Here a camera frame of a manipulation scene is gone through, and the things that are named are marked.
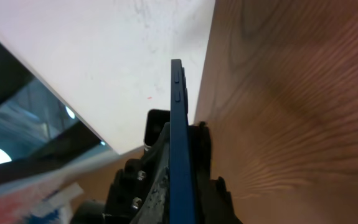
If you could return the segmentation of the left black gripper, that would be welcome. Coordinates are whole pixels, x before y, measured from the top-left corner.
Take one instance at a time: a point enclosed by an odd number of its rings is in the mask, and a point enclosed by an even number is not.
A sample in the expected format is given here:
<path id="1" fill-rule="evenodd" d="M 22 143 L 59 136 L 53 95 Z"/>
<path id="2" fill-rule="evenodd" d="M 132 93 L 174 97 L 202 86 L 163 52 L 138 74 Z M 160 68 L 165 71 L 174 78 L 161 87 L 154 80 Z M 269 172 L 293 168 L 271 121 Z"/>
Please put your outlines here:
<path id="1" fill-rule="evenodd" d="M 189 127 L 200 223 L 241 224 L 224 178 L 212 179 L 212 141 L 205 122 Z M 141 159 L 130 159 L 110 185 L 105 202 L 84 201 L 72 224 L 169 222 L 169 141 L 166 123 L 156 143 Z"/>

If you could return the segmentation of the blue Samsung Galaxy smartphone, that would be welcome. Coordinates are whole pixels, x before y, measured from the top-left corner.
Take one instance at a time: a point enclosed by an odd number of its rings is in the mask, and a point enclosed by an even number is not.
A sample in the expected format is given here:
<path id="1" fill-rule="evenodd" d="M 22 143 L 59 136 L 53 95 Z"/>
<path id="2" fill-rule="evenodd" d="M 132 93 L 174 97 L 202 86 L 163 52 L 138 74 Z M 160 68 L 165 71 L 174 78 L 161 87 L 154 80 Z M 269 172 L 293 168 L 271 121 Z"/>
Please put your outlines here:
<path id="1" fill-rule="evenodd" d="M 197 209 L 188 136 L 188 102 L 182 62 L 171 60 L 169 222 L 196 224 Z"/>

